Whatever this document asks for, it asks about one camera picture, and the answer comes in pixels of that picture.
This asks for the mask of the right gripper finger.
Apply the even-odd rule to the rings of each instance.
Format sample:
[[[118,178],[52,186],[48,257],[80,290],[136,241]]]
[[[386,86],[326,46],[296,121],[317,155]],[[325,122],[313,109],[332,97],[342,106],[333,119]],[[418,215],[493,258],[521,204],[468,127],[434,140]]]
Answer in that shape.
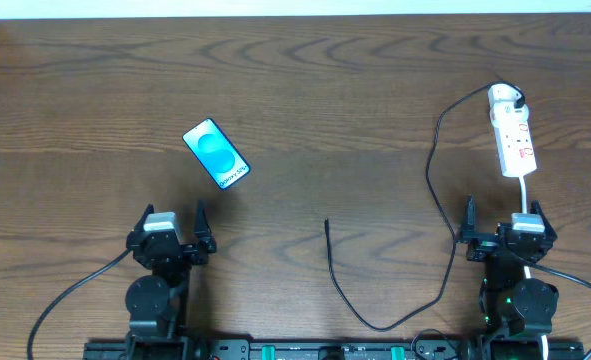
[[[462,232],[470,233],[476,231],[476,205],[473,195],[467,197],[463,221]]]
[[[544,225],[544,233],[546,235],[554,235],[555,234],[554,228],[552,227],[552,225],[548,221],[547,217],[545,216],[545,214],[544,214],[544,212],[537,200],[533,200],[531,202],[529,213],[534,214],[534,215],[539,215],[541,217],[543,225]]]

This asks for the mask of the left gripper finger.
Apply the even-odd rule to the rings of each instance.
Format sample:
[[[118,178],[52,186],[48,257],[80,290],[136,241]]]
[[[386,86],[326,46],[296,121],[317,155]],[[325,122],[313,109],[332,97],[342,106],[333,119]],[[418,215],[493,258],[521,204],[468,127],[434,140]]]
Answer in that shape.
[[[140,219],[137,221],[135,226],[133,227],[132,231],[139,233],[144,231],[144,224],[146,223],[146,219],[150,214],[154,212],[154,206],[152,204],[148,204],[141,215]]]
[[[206,218],[204,203],[201,200],[197,202],[193,232],[199,242],[206,245],[211,244],[212,232]]]

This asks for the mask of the blue Galaxy smartphone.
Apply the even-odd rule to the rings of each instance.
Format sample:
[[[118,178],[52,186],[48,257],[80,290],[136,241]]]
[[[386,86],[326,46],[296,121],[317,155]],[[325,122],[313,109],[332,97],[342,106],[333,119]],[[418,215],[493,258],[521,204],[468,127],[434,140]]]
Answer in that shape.
[[[250,164],[212,118],[184,133],[182,140],[221,190],[231,188],[251,172]]]

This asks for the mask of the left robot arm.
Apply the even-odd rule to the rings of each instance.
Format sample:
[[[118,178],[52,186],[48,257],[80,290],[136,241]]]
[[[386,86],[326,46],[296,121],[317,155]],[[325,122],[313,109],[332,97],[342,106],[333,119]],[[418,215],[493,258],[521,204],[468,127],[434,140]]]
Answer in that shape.
[[[197,203],[194,243],[183,244],[181,227],[173,212],[155,212],[148,205],[126,239],[126,249],[149,270],[128,288],[125,305],[130,313],[128,359],[207,359],[207,342],[186,330],[190,271],[206,265],[217,251],[204,204]]]

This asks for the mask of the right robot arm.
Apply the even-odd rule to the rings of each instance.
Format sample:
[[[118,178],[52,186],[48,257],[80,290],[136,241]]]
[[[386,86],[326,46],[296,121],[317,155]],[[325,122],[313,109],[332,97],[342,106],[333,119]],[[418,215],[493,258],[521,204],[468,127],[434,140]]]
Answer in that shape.
[[[558,289],[526,275],[525,260],[536,263],[553,247],[557,234],[538,202],[527,213],[514,213],[493,233],[476,226],[473,196],[467,198],[458,232],[466,258],[484,264],[479,304],[486,330],[461,346],[464,359],[543,359],[552,331]]]

